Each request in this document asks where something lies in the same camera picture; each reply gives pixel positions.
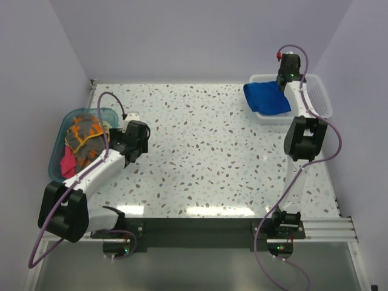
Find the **blue towel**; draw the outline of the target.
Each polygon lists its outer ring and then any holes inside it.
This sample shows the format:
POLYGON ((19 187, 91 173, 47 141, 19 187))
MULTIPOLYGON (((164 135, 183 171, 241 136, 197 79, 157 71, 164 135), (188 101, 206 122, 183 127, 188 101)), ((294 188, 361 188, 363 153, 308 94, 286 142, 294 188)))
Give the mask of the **blue towel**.
POLYGON ((264 116, 291 112, 291 106, 276 81, 251 82, 243 86, 244 96, 251 111, 264 116))

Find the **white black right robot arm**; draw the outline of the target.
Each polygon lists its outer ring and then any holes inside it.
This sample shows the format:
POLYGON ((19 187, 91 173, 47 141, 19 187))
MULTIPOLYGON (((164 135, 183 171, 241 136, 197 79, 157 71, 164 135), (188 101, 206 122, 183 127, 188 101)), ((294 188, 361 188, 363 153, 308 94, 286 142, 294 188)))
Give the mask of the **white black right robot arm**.
POLYGON ((301 60, 292 52, 277 53, 280 61, 276 82, 295 114, 284 139, 287 155, 287 175, 284 198, 272 213, 270 231, 283 238, 303 236, 301 201, 307 172, 319 155, 327 130, 327 123, 318 114, 308 97, 306 77, 299 72, 301 60))

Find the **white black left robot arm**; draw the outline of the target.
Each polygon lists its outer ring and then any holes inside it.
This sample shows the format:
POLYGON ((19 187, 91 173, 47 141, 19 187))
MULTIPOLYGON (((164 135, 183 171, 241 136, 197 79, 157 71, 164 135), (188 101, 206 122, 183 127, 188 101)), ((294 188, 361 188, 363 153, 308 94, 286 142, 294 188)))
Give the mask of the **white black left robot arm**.
POLYGON ((46 186, 38 216, 38 227, 43 232, 71 243, 87 232, 106 231, 112 238, 123 236, 125 214, 109 206, 91 209, 88 201, 112 177, 148 152, 150 128, 132 120, 125 130, 110 129, 110 137, 109 149, 79 174, 46 186))

